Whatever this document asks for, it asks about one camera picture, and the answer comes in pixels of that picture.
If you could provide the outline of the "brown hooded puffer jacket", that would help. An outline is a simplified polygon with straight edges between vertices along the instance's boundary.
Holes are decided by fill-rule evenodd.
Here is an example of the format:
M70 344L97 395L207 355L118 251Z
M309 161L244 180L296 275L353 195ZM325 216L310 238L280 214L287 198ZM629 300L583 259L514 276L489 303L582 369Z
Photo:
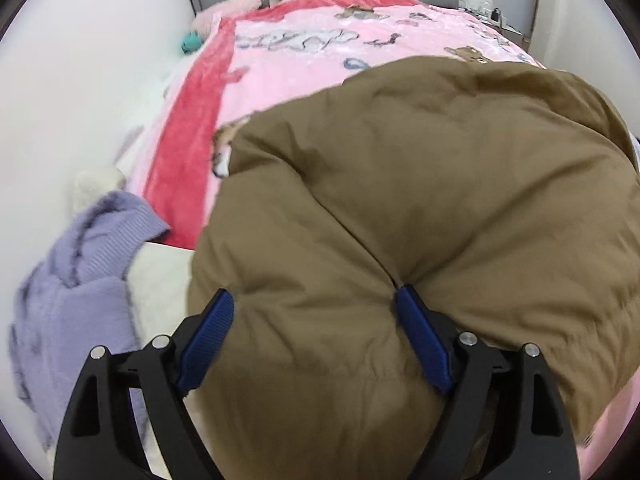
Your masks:
M639 366L639 175L615 107L521 63L405 58L255 115L192 259L235 312L202 385L228 479L402 479L442 411L393 309L538 344L574 435Z

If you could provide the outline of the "lavender knit sweater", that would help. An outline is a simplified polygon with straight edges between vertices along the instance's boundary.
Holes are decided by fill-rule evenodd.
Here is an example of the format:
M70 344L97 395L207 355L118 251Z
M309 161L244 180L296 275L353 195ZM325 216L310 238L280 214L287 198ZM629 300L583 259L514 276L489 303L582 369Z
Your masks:
M9 355L17 396L55 446L89 351L134 351L126 274L140 247L168 231L142 198L112 191L76 214L14 297Z

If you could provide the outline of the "cream white garment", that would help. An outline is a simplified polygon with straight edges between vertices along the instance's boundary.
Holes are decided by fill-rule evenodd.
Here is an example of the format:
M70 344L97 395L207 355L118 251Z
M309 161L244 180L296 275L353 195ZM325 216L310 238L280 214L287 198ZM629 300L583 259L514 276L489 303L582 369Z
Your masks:
M108 192L125 187L126 177L115 166L97 166L77 174L72 211L79 212ZM126 274L132 317L142 344L160 334L172 334L188 315L186 291L191 281L189 249L147 242Z

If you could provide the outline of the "grey bedside table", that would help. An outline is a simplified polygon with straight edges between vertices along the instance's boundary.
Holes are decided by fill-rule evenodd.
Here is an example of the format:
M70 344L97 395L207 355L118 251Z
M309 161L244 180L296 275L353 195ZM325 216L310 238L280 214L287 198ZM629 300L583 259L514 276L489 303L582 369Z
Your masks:
M473 25L473 27L484 39L495 40L498 46L503 49L507 46L515 46L526 53L529 52L530 39L524 32L520 32L512 25L509 25L498 8L495 8L489 14L483 14L468 8L464 8L463 11L471 15L472 19L477 22L477 25Z

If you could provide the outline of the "teal small toy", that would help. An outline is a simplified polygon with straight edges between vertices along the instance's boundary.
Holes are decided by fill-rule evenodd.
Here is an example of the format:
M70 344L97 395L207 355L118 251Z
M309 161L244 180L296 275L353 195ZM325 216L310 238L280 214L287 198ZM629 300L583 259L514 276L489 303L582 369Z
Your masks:
M196 52L203 44L204 40L195 30L192 30L183 37L181 50L184 54L189 55Z

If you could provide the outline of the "pink cartoon fleece blanket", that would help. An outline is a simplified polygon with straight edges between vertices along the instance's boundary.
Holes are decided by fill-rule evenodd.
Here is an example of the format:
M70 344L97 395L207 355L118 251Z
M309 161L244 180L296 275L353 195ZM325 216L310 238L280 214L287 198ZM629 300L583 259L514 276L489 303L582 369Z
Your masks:
M168 223L164 245L195 252L234 138L257 114L344 84L405 58L521 63L546 70L515 46L499 47L460 11L416 0L284 0L215 20L206 44L171 83L129 183ZM201 388L188 405L206 448ZM583 438L582 478L608 458L639 403L639 367Z

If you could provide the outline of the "pink plush pillow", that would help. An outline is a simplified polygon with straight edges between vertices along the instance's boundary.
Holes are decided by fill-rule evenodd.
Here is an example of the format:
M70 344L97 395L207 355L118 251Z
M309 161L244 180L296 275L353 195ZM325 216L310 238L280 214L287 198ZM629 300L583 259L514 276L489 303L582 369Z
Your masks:
M266 0L224 0L198 11L191 24L192 32L196 32L205 40L212 31L215 20L235 18L236 16L258 10Z

